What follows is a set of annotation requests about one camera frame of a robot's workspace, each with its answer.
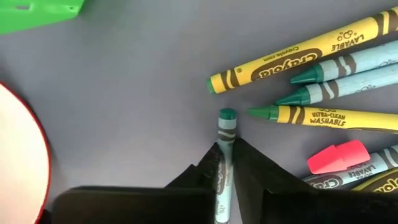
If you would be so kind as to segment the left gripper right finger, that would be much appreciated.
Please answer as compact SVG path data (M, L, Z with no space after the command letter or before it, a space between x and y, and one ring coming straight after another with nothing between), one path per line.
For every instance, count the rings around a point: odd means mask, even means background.
M233 161L243 224L398 224L398 194L316 189L241 138Z

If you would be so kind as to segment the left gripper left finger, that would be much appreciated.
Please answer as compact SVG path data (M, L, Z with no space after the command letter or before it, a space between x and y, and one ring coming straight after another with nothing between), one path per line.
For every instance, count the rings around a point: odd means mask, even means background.
M71 188L55 199L52 224L215 224L220 160L214 144L165 187Z

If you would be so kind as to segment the green crayon pale wrapper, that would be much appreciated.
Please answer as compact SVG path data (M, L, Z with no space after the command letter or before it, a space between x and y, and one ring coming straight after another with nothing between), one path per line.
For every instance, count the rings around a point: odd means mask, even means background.
M222 152L218 164L215 224L229 224L231 194L233 191L233 144L236 138L236 112L231 108L220 110L217 144Z
M348 77L306 85L276 101L277 105L311 105L398 83L398 63Z
M398 63L398 40L315 64L293 76L291 84L320 83Z

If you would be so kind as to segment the green crayon yellow wrapper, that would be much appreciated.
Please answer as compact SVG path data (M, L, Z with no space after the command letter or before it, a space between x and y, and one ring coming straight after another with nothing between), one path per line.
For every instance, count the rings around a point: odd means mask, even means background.
M398 114L284 105L250 108L248 114L276 123L398 134Z
M211 94L233 90L397 30L398 6L212 75L206 87Z

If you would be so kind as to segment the pink eraser cap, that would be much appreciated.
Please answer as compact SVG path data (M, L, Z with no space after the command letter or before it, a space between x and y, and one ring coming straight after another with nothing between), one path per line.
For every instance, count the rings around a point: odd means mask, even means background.
M307 160L312 174L326 174L346 170L348 167L371 159L368 150L359 140L331 145Z

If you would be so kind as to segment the red dumbbell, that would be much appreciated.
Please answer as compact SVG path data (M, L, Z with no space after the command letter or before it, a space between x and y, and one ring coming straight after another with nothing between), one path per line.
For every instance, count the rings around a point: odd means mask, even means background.
M49 184L44 130L29 106L0 82L0 224L35 224Z

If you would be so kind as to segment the green plastic basket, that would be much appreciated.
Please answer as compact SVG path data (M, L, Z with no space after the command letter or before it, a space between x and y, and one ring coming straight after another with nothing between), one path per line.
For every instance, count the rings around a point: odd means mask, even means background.
M76 17L86 0L0 0L0 34Z

